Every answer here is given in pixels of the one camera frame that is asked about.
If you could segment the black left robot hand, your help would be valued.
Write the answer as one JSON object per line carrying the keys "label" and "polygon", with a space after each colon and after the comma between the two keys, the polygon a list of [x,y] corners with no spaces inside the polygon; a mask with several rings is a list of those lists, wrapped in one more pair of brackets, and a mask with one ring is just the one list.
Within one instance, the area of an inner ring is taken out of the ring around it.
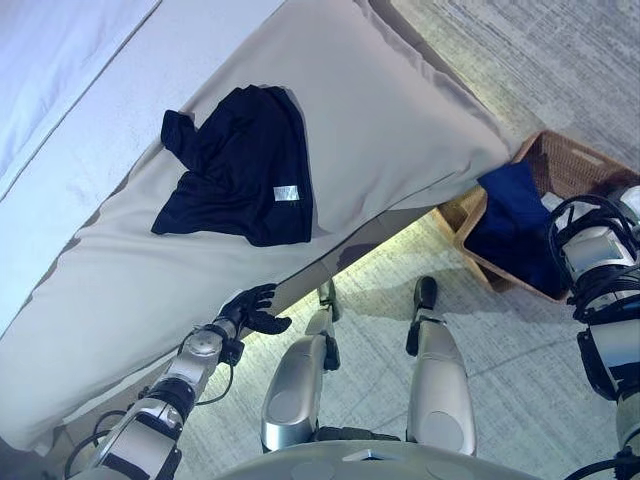
{"label": "black left robot hand", "polygon": [[238,333],[243,329],[266,335],[284,333],[292,320],[289,317],[276,317],[268,311],[276,288],[277,284],[268,283],[241,291],[221,308],[217,319],[232,322]]}

